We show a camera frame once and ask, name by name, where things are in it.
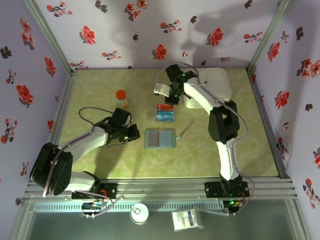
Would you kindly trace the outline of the sage green card holder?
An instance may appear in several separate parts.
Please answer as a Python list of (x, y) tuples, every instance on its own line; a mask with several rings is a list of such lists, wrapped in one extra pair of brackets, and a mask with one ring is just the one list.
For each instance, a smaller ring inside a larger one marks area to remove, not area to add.
[[(173, 147), (172, 148), (163, 148), (161, 146), (161, 131), (165, 131), (165, 130), (169, 130), (169, 131), (172, 131), (172, 134), (173, 134)], [(147, 137), (147, 134), (148, 134), (148, 131), (157, 131), (159, 132), (159, 147), (147, 147), (147, 140), (148, 140), (148, 137)], [(144, 131), (144, 148), (145, 149), (174, 149), (177, 145), (177, 142), (181, 139), (181, 136), (180, 135), (176, 135), (176, 131), (174, 128), (159, 128), (159, 129), (146, 129)]]

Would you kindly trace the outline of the dark red credit card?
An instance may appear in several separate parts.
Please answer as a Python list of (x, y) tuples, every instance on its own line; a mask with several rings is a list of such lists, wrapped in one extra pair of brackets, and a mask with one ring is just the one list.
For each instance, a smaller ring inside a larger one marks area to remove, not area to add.
[(158, 131), (147, 132), (147, 147), (158, 148), (160, 146), (160, 136)]

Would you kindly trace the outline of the clear plastic tray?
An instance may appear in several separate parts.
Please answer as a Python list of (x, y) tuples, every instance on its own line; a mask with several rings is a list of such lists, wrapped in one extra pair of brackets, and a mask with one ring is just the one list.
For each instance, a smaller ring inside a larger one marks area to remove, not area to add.
[[(156, 105), (155, 105), (155, 121), (156, 121), (156, 113), (157, 113), (157, 105), (158, 104), (164, 104), (164, 103), (157, 103)], [(173, 106), (173, 108), (174, 108), (174, 111), (173, 111), (173, 113), (174, 113), (174, 120), (173, 120), (173, 122), (176, 120), (176, 110), (175, 110), (175, 107)], [(156, 121), (156, 122), (160, 122), (160, 123), (173, 123), (173, 122), (161, 122), (161, 121)]]

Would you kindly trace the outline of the white zip pouch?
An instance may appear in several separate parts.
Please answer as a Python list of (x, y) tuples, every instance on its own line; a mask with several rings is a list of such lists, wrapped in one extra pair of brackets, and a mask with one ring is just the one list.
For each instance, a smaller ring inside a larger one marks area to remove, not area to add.
[(196, 68), (199, 81), (211, 94), (223, 102), (232, 97), (232, 90), (227, 73), (223, 68)]

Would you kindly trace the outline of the orange lid pill bottle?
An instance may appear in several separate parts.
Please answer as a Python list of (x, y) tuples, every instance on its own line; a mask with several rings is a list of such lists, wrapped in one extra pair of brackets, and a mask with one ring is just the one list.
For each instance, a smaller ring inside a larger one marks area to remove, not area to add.
[(120, 89), (116, 92), (116, 98), (119, 101), (119, 104), (122, 108), (127, 108), (129, 106), (127, 94), (124, 90)]

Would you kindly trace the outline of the white round tin can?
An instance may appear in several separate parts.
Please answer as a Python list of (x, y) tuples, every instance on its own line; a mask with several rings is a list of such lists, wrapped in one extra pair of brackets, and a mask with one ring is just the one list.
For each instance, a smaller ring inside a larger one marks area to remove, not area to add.
[(137, 203), (131, 208), (129, 216), (133, 223), (143, 225), (148, 220), (149, 209), (145, 204)]

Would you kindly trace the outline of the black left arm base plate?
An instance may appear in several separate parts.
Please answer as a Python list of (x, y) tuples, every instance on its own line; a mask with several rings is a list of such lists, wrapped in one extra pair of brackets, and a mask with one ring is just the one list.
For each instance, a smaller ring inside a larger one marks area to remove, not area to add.
[(103, 195), (114, 200), (118, 191), (117, 187), (116, 183), (99, 183), (85, 193), (79, 191), (73, 192), (71, 198), (73, 200), (102, 199), (103, 197), (97, 195)]

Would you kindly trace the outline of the aluminium side frame rail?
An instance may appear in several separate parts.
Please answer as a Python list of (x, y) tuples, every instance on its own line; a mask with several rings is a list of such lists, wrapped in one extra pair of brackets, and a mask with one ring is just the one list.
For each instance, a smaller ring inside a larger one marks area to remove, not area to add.
[(261, 101), (261, 92), (259, 90), (259, 87), (256, 83), (252, 80), (252, 75), (249, 71), (247, 71), (247, 76), (251, 85), (251, 89), (256, 101), (256, 105), (261, 117), (261, 121), (264, 127), (264, 131), (268, 140), (269, 148), (272, 153), (273, 162), (275, 164), (276, 170), (277, 170), (277, 177), (280, 179), (290, 179), (290, 176), (286, 172), (286, 167), (284, 165), (284, 162), (282, 160), (282, 156), (276, 147), (276, 138), (274, 131), (271, 126), (270, 119), (268, 117), (267, 110), (265, 108), (264, 102)]
[(78, 72), (79, 70), (73, 70), (71, 75), (66, 76), (62, 92), (60, 93), (60, 99), (53, 119), (53, 126), (48, 135), (48, 141), (54, 145), (58, 145), (61, 139)]

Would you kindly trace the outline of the aluminium front frame rail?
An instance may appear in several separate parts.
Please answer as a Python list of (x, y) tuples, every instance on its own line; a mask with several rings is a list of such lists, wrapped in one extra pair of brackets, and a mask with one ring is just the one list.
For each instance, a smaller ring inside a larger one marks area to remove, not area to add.
[(174, 178), (110, 178), (104, 183), (117, 184), (115, 200), (128, 201), (209, 201), (221, 200), (276, 200), (297, 199), (298, 194), (291, 179), (278, 177), (253, 177), (244, 179), (249, 188), (249, 197), (207, 198), (206, 182), (220, 182), (218, 177)]

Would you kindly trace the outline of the aluminium frame post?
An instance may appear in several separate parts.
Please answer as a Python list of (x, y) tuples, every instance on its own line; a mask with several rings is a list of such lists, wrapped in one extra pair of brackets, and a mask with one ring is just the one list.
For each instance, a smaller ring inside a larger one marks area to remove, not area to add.
[(41, 32), (45, 36), (47, 42), (49, 43), (50, 47), (52, 48), (59, 62), (62, 64), (64, 70), (68, 73), (69, 76), (73, 76), (74, 71), (70, 67), (62, 48), (60, 47), (56, 37), (54, 36), (54, 33), (52, 32), (48, 22), (46, 21), (36, 1), (35, 0), (22, 0), (22, 1), (28, 8), (29, 12), (32, 14), (35, 21), (37, 22)]
[(258, 62), (259, 58), (262, 55), (263, 50), (266, 48), (268, 41), (271, 39), (273, 36), (277, 26), (280, 24), (283, 15), (285, 14), (287, 8), (291, 4), (292, 0), (280, 0), (276, 12), (269, 23), (262, 40), (260, 41), (250, 63), (249, 66), (246, 68), (246, 72), (249, 74), (251, 71), (254, 70), (256, 63)]

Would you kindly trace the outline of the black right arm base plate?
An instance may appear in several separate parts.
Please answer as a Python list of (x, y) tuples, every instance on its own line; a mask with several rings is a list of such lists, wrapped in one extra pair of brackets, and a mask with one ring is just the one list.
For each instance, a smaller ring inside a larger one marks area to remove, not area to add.
[(204, 190), (207, 198), (248, 198), (250, 196), (247, 182), (231, 188), (218, 181), (205, 182)]

